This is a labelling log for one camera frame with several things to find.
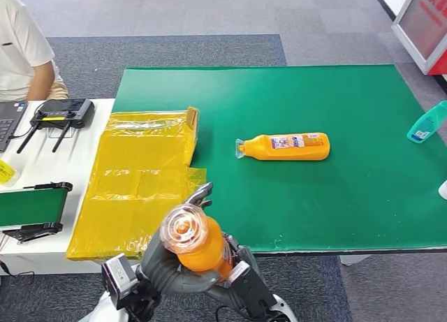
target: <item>bottle cap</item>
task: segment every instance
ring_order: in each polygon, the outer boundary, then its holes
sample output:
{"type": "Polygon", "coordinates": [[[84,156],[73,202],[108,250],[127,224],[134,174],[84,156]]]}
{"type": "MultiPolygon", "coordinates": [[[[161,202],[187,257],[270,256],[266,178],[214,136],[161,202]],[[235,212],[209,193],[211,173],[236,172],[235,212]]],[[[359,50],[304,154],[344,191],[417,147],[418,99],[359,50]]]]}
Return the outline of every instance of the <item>bottle cap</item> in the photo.
{"type": "Polygon", "coordinates": [[[185,203],[167,214],[160,226],[160,239],[174,254],[187,254],[202,246],[208,233],[208,218],[201,207],[185,203]]]}
{"type": "Polygon", "coordinates": [[[245,155],[245,145],[243,140],[236,139],[236,158],[241,159],[245,155]]]}

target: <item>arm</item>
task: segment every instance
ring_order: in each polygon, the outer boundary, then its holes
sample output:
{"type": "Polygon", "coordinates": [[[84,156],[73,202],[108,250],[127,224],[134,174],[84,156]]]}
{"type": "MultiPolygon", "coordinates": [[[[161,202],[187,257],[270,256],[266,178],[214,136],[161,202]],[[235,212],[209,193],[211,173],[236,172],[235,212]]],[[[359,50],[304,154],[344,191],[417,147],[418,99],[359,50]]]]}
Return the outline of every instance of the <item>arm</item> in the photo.
{"type": "Polygon", "coordinates": [[[20,45],[18,48],[35,72],[26,99],[46,99],[54,82],[55,74],[51,62],[54,53],[25,6],[15,13],[11,26],[20,45]]]}
{"type": "Polygon", "coordinates": [[[54,82],[54,68],[53,67],[53,63],[49,61],[46,64],[33,68],[34,78],[31,81],[26,99],[28,101],[46,99],[54,82]]]}

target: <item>gray carpet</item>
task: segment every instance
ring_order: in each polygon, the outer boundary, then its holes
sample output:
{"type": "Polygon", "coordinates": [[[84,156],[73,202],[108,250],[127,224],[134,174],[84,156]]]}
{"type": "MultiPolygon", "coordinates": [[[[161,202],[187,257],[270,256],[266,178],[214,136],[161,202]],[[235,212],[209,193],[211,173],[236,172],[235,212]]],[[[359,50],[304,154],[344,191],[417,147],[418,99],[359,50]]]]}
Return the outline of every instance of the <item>gray carpet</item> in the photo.
{"type": "MultiPolygon", "coordinates": [[[[263,257],[257,262],[267,285],[305,322],[352,322],[335,256],[263,257]]],[[[29,276],[23,282],[29,281],[29,276]]],[[[91,312],[103,291],[100,275],[36,275],[25,286],[3,277],[1,322],[76,322],[91,312]]],[[[164,297],[154,322],[214,321],[219,304],[205,295],[164,297]]],[[[222,309],[220,321],[245,321],[222,309]]]]}
{"type": "Polygon", "coordinates": [[[129,66],[286,65],[277,34],[48,40],[72,98],[114,98],[129,66]]]}
{"type": "MultiPolygon", "coordinates": [[[[127,66],[286,65],[278,35],[51,38],[72,97],[114,97],[127,66]]],[[[350,322],[337,257],[267,257],[268,285],[300,321],[350,322]]],[[[100,275],[41,275],[29,286],[0,286],[1,322],[75,322],[91,311],[100,275]]],[[[217,306],[204,295],[165,298],[153,321],[214,321],[217,306]]],[[[222,321],[241,321],[221,310],[222,321]]]]}
{"type": "Polygon", "coordinates": [[[447,321],[447,254],[371,256],[342,267],[355,321],[447,321]]]}

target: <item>bottle label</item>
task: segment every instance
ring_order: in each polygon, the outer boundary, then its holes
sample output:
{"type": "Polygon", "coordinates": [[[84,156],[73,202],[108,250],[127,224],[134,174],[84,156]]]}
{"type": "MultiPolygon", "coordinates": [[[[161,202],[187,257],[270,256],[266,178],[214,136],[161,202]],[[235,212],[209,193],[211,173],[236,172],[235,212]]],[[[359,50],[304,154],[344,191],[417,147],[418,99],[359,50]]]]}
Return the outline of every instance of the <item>bottle label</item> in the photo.
{"type": "Polygon", "coordinates": [[[323,145],[322,138],[318,133],[303,133],[291,136],[271,137],[273,149],[287,149],[288,147],[306,147],[323,145]]]}
{"type": "Polygon", "coordinates": [[[418,130],[415,133],[415,135],[416,137],[419,137],[421,139],[424,139],[424,138],[428,136],[429,134],[430,134],[430,132],[428,132],[428,131],[424,132],[424,131],[421,131],[421,130],[418,130]]]}

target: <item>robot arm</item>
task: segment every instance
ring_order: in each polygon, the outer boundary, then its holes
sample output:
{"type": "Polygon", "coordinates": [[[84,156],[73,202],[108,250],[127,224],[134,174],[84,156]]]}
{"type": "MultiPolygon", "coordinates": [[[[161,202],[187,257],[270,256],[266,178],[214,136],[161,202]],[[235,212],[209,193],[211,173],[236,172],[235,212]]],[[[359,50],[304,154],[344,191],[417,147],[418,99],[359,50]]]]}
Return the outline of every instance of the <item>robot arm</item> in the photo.
{"type": "MultiPolygon", "coordinates": [[[[211,201],[205,198],[211,191],[211,183],[201,186],[186,203],[206,207],[211,201]]],[[[122,254],[103,264],[103,282],[113,306],[125,309],[130,321],[150,321],[162,295],[203,292],[249,321],[297,322],[285,302],[267,287],[256,259],[248,247],[239,245],[230,235],[224,234],[224,237],[230,243],[234,261],[228,288],[217,283],[220,277],[218,272],[202,275],[183,272],[177,255],[163,246],[159,230],[152,237],[136,270],[122,254]]]]}

